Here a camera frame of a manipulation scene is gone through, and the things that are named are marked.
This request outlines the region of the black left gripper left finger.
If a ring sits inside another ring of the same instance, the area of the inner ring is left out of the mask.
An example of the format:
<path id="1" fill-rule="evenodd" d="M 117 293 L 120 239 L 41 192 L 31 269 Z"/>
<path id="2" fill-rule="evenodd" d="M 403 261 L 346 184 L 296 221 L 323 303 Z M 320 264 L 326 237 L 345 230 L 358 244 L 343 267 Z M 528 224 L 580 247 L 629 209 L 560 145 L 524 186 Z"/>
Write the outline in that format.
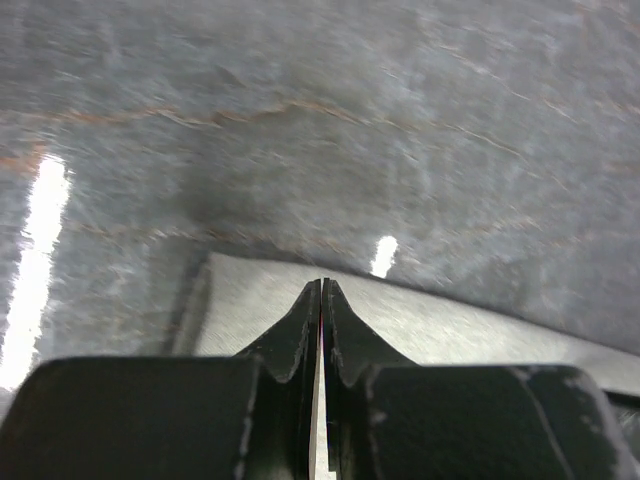
<path id="1" fill-rule="evenodd" d="M 320 284 L 231 356 L 40 365 L 1 427 L 5 479 L 309 479 Z"/>

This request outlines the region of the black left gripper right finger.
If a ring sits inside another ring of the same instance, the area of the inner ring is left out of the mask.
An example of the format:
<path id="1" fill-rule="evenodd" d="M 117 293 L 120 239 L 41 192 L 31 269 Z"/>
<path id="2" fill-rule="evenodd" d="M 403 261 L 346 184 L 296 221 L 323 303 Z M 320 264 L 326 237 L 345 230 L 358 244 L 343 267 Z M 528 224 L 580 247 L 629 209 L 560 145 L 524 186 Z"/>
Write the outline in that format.
<path id="1" fill-rule="evenodd" d="M 423 366 L 322 294 L 327 449 L 340 479 L 634 479 L 631 395 L 566 365 Z"/>

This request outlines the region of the grey cloth napkin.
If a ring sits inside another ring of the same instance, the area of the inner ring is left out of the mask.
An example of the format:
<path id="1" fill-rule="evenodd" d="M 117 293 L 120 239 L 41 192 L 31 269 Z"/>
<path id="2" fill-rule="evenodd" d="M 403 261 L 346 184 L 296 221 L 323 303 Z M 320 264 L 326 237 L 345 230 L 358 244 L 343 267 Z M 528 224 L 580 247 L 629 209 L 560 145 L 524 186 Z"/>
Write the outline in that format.
<path id="1" fill-rule="evenodd" d="M 169 350 L 234 354 L 283 317 L 308 282 L 325 277 L 338 281 L 356 314 L 418 363 L 570 364 L 606 390 L 639 392 L 636 355 L 379 280 L 218 253 L 199 265 Z"/>

